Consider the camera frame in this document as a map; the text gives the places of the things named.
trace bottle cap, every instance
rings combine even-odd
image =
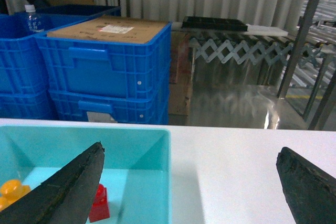
[[[27,13],[34,13],[35,12],[35,6],[34,5],[25,5],[25,9]]]

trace stacked crates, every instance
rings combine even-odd
[[[60,9],[65,8],[73,9],[74,14],[58,14]],[[50,27],[56,28],[105,13],[120,16],[120,7],[72,5],[57,7],[56,10],[50,7],[38,12]],[[27,35],[24,29],[25,16],[25,13],[0,16],[0,118],[54,120],[58,116],[47,91],[47,69],[36,43],[36,35]]]
[[[144,44],[36,36],[61,120],[167,124],[171,25]]]

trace black tray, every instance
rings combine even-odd
[[[204,18],[190,17],[184,18],[182,28],[199,28],[226,31],[247,31],[247,25],[237,19],[228,18]]]

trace white table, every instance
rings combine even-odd
[[[336,177],[336,132],[0,119],[5,124],[170,130],[174,224],[295,224],[276,170],[284,146]]]

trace red toy block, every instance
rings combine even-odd
[[[99,184],[93,205],[90,210],[89,220],[95,222],[110,218],[109,203],[107,201],[107,189]]]

